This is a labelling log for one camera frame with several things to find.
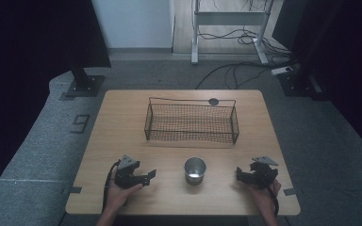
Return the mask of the person's left hand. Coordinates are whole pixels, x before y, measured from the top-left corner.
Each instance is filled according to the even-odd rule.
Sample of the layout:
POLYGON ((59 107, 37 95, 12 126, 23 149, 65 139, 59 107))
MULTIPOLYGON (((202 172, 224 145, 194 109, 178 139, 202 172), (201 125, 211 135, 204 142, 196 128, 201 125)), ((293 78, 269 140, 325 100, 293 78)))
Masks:
POLYGON ((143 188, 142 184, 132 186, 124 189, 117 186, 113 179, 109 181, 107 187, 107 198, 105 209, 110 212, 117 212, 122 206, 125 205, 127 199, 143 188))

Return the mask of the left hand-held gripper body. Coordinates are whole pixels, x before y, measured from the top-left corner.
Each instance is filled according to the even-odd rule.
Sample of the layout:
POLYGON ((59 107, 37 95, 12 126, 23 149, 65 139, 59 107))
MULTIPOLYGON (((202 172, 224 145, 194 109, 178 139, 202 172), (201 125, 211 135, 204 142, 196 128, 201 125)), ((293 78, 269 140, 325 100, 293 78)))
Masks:
POLYGON ((138 160, 134 160, 129 155, 125 154, 117 165, 115 173, 115 184, 121 188, 130 188, 138 185, 138 179, 143 176, 135 176, 134 170, 140 166, 138 160))

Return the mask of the person's right hand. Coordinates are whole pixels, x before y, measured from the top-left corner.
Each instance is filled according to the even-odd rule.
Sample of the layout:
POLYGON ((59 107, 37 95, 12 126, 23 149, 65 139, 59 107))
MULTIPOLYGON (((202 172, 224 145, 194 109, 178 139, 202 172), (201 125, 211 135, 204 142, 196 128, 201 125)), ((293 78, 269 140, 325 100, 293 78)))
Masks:
POLYGON ((252 196, 255 207, 262 216, 275 216, 275 204, 272 200, 272 195, 277 196, 280 188, 281 184, 277 180, 274 180, 270 185, 271 191, 268 191, 267 189, 259 189, 256 186, 247 185, 247 189, 252 196))

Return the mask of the dark curtain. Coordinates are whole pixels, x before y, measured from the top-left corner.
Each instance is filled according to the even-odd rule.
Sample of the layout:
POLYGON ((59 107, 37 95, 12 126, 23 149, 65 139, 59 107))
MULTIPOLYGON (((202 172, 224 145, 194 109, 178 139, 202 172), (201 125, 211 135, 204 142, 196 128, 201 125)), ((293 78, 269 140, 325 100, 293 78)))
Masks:
POLYGON ((283 0, 272 36, 362 138, 362 0, 283 0))
POLYGON ((92 0, 0 0, 0 175, 70 57, 83 69, 110 64, 92 0))

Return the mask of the white power strip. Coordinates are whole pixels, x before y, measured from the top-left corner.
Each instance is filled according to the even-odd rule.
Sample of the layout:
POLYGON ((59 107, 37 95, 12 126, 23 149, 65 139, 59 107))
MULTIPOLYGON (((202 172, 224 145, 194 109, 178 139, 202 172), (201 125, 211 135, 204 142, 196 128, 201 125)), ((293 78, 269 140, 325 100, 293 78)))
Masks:
POLYGON ((290 66, 271 70, 271 74, 274 75, 274 76, 276 76, 278 74, 290 73, 290 72, 293 72, 293 69, 290 66))

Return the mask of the shiny metal cup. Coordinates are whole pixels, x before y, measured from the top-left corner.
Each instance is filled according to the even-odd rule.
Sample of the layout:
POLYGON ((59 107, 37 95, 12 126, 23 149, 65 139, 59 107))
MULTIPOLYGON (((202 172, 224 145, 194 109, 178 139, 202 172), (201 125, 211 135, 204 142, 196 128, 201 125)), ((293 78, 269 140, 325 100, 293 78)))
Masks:
POLYGON ((203 182, 206 173, 206 162, 197 156, 189 158, 184 164, 186 182, 197 186, 203 182))

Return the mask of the white metal desk frame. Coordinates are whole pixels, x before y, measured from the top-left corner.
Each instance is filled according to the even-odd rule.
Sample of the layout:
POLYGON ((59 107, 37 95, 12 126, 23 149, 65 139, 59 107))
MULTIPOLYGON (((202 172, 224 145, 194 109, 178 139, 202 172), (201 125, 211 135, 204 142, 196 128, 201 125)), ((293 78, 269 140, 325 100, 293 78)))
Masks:
POLYGON ((268 64, 269 61, 264 52, 262 42, 271 16, 273 1, 267 0, 266 8, 263 11, 214 12, 201 11, 199 6, 200 0, 192 0, 193 36, 191 42, 191 63, 197 64, 199 62, 198 30, 201 25, 259 25, 260 30, 256 37, 253 38, 253 43, 260 62, 263 65, 268 64))

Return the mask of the black metal stand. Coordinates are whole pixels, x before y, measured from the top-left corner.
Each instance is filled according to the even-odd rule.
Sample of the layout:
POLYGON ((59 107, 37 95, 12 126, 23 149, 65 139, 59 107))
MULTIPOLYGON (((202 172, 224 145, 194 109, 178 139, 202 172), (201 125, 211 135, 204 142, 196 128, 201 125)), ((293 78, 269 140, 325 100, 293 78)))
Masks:
POLYGON ((328 101, 326 89, 321 85, 321 74, 299 63, 288 65, 293 72, 278 74, 283 92, 288 97, 310 97, 314 101, 328 101))
POLYGON ((85 70, 71 57, 69 58, 69 66, 74 80, 65 92, 65 96, 68 98, 96 97, 105 77, 103 75, 87 75, 85 70))

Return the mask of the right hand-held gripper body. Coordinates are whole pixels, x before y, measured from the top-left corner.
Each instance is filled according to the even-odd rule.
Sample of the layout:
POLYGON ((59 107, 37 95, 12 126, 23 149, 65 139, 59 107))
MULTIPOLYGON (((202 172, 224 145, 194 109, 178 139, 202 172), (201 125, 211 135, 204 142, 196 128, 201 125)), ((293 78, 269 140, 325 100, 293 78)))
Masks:
POLYGON ((252 158, 253 163, 250 165, 253 172, 253 184, 260 188, 266 188, 273 183, 278 175, 278 169, 272 169, 277 163, 267 156, 259 156, 252 158))

